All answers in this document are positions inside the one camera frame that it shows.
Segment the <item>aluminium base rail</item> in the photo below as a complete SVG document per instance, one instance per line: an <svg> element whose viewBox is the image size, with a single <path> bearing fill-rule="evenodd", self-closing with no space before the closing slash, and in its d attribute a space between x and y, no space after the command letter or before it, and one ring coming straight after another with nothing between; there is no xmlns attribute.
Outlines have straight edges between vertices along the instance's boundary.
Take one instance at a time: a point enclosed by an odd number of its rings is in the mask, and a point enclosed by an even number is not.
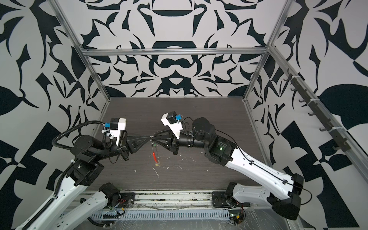
<svg viewBox="0 0 368 230"><path fill-rule="evenodd" d="M237 184L233 192L227 192L225 190L219 191L225 192L225 196L236 201L237 205L243 205L244 207L271 207L271 204L266 200L266 198L270 196L270 192L262 186L243 186ZM214 192L212 190L122 192L136 193L134 205L126 209L217 209L212 206L211 193Z"/></svg>

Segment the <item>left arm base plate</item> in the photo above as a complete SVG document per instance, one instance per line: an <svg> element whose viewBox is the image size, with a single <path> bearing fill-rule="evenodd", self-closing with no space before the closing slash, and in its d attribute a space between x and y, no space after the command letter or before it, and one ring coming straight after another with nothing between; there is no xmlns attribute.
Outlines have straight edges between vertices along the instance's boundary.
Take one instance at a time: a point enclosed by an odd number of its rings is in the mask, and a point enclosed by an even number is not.
<svg viewBox="0 0 368 230"><path fill-rule="evenodd" d="M114 204L115 208L128 208L134 205L136 193L134 192L122 192L118 196L117 203Z"/></svg>

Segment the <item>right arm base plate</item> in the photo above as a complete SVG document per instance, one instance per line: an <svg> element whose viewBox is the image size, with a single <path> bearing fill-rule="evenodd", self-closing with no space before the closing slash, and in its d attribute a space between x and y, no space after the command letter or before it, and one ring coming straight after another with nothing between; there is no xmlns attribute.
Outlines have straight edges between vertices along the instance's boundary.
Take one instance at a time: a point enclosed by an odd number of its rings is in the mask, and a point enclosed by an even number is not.
<svg viewBox="0 0 368 230"><path fill-rule="evenodd" d="M237 206L236 201L225 196L225 192L214 191L211 193L212 206L218 209L234 208Z"/></svg>

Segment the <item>small circuit board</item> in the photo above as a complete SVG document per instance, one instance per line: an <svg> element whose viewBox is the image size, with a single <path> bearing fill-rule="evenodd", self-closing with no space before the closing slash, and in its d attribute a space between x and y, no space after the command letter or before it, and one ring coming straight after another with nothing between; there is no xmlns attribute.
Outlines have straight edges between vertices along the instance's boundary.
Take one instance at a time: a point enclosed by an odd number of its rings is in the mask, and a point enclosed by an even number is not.
<svg viewBox="0 0 368 230"><path fill-rule="evenodd" d="M229 222L232 225L241 224L246 217L246 213L243 209L230 209L229 210Z"/></svg>

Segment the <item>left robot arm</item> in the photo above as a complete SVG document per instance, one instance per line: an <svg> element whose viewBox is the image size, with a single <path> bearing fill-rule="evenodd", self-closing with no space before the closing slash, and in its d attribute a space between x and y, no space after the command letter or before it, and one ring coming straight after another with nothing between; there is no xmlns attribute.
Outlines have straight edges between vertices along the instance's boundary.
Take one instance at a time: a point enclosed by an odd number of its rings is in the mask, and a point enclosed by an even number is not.
<svg viewBox="0 0 368 230"><path fill-rule="evenodd" d="M67 214L69 205L92 184L104 166L100 160L122 156L128 160L150 141L149 136L128 136L122 132L120 139L111 148L104 148L102 142L84 135L77 140L71 151L76 156L71 165L60 176L53 194L24 223L19 230L73 230L94 213L108 207L116 216L124 215L121 208L120 190L112 183L103 184L90 198L83 201Z"/></svg>

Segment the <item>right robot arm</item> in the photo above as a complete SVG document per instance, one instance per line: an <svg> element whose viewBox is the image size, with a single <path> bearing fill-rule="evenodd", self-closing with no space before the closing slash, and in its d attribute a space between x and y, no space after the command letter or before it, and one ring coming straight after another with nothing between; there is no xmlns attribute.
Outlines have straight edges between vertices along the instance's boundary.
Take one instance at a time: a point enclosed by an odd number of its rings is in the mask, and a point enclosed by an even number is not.
<svg viewBox="0 0 368 230"><path fill-rule="evenodd" d="M192 130L183 133L183 122L178 118L162 117L166 130L151 138L167 150L178 153L179 147L201 148L211 162L235 170L260 184L260 188L230 183L226 196L234 203L254 203L270 206L278 215L296 220L301 209L304 178L277 171L251 157L234 140L219 136L218 130L206 118L192 122Z"/></svg>

